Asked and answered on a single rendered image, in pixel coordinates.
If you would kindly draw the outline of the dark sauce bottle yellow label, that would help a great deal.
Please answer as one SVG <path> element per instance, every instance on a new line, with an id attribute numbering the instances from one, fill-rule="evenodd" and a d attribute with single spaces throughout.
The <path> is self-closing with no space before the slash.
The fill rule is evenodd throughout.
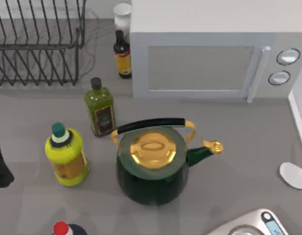
<path id="1" fill-rule="evenodd" d="M 130 79 L 132 77 L 130 45 L 125 40 L 122 30 L 116 30 L 115 35 L 116 42 L 113 49 L 118 75 L 122 79 Z"/>

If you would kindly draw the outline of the white spoon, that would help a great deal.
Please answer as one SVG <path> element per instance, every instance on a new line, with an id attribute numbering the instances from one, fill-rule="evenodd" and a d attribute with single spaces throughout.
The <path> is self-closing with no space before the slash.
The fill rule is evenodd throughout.
<path id="1" fill-rule="evenodd" d="M 302 168 L 289 162 L 282 163 L 279 167 L 282 179 L 291 187 L 302 190 Z"/>

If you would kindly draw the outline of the green oil bottle black cap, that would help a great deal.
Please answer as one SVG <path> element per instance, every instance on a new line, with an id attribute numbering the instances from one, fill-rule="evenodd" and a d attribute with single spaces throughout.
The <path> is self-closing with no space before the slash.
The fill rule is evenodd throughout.
<path id="1" fill-rule="evenodd" d="M 109 89 L 102 86 L 101 79 L 91 79 L 91 89 L 84 95 L 91 129 L 95 136 L 102 137 L 116 129 L 114 98 Z"/>

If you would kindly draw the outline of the microwave door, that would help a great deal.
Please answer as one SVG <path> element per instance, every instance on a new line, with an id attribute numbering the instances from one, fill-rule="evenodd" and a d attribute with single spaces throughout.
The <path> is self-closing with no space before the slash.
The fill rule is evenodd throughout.
<path id="1" fill-rule="evenodd" d="M 246 98 L 267 39 L 257 33 L 132 32 L 134 97 Z"/>

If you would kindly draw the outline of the white paper cup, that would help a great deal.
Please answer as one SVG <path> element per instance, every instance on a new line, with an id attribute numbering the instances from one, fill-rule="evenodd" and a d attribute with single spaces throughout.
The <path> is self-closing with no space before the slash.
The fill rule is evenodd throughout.
<path id="1" fill-rule="evenodd" d="M 114 23 L 117 29 L 130 30 L 132 7 L 128 3 L 121 2 L 114 6 Z"/>

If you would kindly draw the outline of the pale grey microwave oven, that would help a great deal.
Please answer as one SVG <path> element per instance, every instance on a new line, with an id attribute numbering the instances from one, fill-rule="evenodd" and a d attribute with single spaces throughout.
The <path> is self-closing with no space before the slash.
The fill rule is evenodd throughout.
<path id="1" fill-rule="evenodd" d="M 271 52 L 254 99 L 287 98 L 302 69 L 302 0 L 132 0 L 132 32 L 263 35 Z M 291 48 L 300 51 L 300 58 L 278 64 L 277 55 Z M 280 71 L 291 78 L 271 85 L 269 76 Z"/>

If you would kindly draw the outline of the dark bottle red cap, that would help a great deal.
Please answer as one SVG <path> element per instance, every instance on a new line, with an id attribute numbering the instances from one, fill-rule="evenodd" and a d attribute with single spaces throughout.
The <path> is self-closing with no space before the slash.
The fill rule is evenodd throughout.
<path id="1" fill-rule="evenodd" d="M 85 229 L 77 224 L 58 221 L 53 226 L 52 235 L 88 235 Z"/>

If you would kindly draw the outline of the small microwave knob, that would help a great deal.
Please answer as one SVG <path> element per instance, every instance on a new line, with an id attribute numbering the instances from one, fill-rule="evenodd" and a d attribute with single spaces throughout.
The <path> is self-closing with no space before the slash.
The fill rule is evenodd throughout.
<path id="1" fill-rule="evenodd" d="M 280 85 L 287 83 L 290 78 L 291 78 L 290 73 L 283 70 L 283 71 L 271 74 L 268 78 L 268 82 L 273 86 L 280 86 Z"/>

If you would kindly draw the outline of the silver kitchen scale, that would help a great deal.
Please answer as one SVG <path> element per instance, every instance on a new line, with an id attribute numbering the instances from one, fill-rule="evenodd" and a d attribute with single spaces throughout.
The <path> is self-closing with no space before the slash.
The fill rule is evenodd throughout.
<path id="1" fill-rule="evenodd" d="M 206 235 L 289 235 L 278 217 L 269 209 L 241 215 Z"/>

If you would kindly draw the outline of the large microwave knob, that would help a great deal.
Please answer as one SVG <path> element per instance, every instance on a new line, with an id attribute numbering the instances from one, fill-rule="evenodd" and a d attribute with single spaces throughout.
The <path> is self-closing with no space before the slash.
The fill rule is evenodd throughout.
<path id="1" fill-rule="evenodd" d="M 276 58 L 278 64 L 287 66 L 295 63 L 301 56 L 301 53 L 296 48 L 281 51 Z"/>

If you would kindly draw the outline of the yellow-green bottle teal cap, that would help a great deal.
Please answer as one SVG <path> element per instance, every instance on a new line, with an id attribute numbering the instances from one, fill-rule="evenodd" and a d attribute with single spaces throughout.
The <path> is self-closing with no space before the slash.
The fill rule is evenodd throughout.
<path id="1" fill-rule="evenodd" d="M 52 124 L 51 135 L 45 142 L 45 154 L 58 182 L 72 187 L 85 180 L 90 165 L 84 153 L 79 132 L 66 128 L 61 122 Z"/>

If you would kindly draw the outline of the green and gold kettle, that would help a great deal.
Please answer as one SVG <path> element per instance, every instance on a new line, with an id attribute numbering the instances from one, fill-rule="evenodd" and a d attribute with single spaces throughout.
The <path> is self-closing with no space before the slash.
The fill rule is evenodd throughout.
<path id="1" fill-rule="evenodd" d="M 195 124 L 179 117 L 140 120 L 114 130 L 116 176 L 123 193 L 148 206 L 177 198 L 187 184 L 189 168 L 224 150 L 216 140 L 188 148 L 195 134 Z"/>

